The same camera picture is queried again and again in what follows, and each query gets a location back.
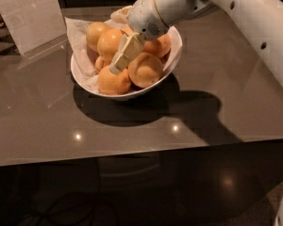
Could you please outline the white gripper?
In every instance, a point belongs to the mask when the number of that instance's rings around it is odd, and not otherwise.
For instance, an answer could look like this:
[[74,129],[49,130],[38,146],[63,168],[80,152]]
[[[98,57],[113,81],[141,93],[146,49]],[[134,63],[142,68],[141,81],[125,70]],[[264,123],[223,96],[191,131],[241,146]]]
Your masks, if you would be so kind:
[[155,40],[182,20],[201,17],[214,8],[209,0],[137,0],[132,6],[110,14],[118,24],[128,24],[134,31],[123,34],[109,70],[121,73],[143,50],[145,40]]

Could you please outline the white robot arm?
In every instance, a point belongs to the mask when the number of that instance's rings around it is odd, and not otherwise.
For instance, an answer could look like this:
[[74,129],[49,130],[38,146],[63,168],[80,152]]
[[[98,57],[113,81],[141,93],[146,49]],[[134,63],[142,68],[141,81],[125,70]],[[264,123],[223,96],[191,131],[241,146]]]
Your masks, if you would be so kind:
[[[283,3],[279,0],[137,0],[127,13],[136,32],[150,38],[154,25],[165,32],[179,20],[222,9],[267,65],[283,94]],[[205,146],[161,152],[168,171],[183,187],[179,212],[167,226],[221,223],[246,215],[241,226],[283,226],[283,193],[270,213],[249,207],[283,180],[283,138],[244,142],[218,114],[221,101],[204,91],[166,85],[168,112],[184,122]]]

